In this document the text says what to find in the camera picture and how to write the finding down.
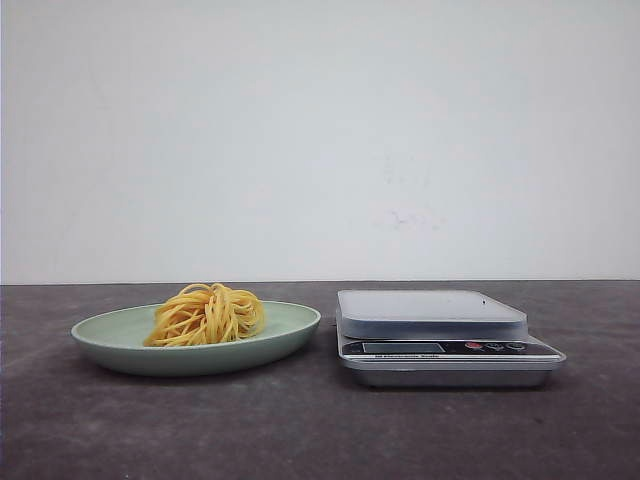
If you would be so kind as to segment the yellow vermicelli bundle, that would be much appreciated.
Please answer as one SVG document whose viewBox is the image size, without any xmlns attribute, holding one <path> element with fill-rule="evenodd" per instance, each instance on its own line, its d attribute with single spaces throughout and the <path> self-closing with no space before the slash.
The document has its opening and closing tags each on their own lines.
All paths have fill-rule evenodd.
<svg viewBox="0 0 640 480">
<path fill-rule="evenodd" d="M 188 347 L 245 340 L 266 325 L 262 302 L 250 291 L 222 283 L 196 283 L 180 290 L 154 312 L 145 347 Z"/>
</svg>

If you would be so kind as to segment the silver digital kitchen scale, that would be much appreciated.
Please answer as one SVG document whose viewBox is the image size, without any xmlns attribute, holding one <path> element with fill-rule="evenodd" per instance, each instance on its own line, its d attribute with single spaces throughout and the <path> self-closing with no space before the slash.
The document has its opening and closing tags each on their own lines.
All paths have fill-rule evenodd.
<svg viewBox="0 0 640 480">
<path fill-rule="evenodd" d="M 524 312 L 468 290 L 342 290 L 336 333 L 342 364 L 373 387 L 537 387 L 566 360 Z"/>
</svg>

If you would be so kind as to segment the light green plate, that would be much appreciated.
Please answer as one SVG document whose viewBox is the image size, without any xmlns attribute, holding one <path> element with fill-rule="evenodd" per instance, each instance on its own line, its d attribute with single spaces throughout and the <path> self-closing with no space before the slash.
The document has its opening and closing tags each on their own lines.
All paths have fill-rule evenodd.
<svg viewBox="0 0 640 480">
<path fill-rule="evenodd" d="M 321 314 L 312 307 L 265 301 L 265 329 L 240 341 L 186 347 L 146 347 L 154 305 L 89 317 L 71 329 L 83 354 L 107 369 L 139 376 L 189 377 L 222 374 L 285 358 L 305 346 Z"/>
</svg>

